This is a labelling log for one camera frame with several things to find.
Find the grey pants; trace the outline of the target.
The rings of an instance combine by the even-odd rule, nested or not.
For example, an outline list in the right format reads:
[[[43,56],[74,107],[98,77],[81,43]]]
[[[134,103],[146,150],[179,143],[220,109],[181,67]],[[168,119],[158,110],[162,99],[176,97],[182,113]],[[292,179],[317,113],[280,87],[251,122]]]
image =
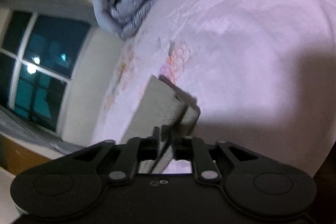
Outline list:
[[[167,77],[151,76],[121,143],[159,133],[158,156],[143,160],[139,173],[163,173],[173,159],[171,135],[189,136],[201,114],[197,99]]]

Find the pink floral bed sheet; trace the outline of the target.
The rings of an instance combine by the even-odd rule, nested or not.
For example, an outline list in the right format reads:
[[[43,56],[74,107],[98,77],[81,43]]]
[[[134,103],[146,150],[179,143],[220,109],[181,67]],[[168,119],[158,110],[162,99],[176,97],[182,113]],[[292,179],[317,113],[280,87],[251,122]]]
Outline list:
[[[335,0],[156,0],[122,50],[92,143],[121,143],[151,77],[192,130],[314,175],[335,143]]]

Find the brown wooden door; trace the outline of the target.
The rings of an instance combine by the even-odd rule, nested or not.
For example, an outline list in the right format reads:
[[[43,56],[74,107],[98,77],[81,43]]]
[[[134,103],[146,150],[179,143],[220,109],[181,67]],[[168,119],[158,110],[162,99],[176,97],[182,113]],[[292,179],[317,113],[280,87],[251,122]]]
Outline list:
[[[1,136],[1,168],[9,173],[18,175],[49,161],[50,159]]]

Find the left grey curtain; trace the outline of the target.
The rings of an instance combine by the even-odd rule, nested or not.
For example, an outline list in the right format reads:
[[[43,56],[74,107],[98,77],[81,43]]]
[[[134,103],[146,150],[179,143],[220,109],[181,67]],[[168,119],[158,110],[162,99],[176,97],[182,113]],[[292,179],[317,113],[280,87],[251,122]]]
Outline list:
[[[1,106],[1,133],[30,144],[49,148],[62,155],[74,153],[84,148],[63,141],[37,125],[25,122],[3,106]]]

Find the window with white frame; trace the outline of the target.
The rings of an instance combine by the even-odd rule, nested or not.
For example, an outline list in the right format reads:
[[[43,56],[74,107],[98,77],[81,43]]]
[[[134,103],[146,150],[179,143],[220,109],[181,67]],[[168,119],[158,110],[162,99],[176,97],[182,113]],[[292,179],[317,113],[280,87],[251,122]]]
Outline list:
[[[73,74],[91,30],[78,20],[1,9],[1,106],[60,135]]]

